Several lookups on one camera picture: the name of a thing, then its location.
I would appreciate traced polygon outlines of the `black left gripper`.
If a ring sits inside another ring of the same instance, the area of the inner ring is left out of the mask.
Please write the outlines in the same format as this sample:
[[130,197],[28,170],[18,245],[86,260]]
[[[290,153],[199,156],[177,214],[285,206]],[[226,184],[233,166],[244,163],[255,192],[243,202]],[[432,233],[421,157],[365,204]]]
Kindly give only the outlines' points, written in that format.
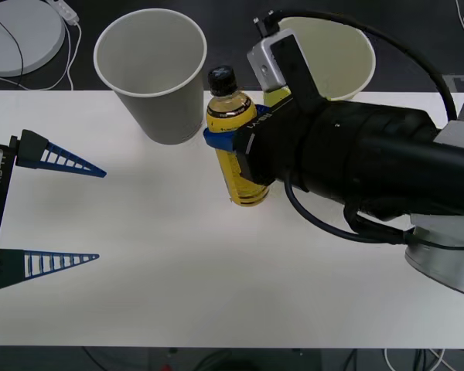
[[[11,136],[8,145],[0,145],[0,228],[14,163],[24,168],[88,175],[97,178],[104,178],[107,174],[96,165],[55,145],[34,131],[26,129],[22,131],[18,151],[17,141],[16,136]],[[1,249],[0,289],[59,273],[99,258],[99,254]]]

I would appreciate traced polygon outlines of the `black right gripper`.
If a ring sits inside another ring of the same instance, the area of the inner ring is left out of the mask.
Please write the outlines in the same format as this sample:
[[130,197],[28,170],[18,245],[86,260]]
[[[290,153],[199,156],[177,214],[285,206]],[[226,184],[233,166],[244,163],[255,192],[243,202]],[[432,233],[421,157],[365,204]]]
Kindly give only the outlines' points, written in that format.
[[273,107],[256,104],[255,108],[256,117],[236,131],[212,132],[205,128],[203,137],[211,148],[235,152],[242,178],[269,186],[299,165],[312,119],[292,98]]

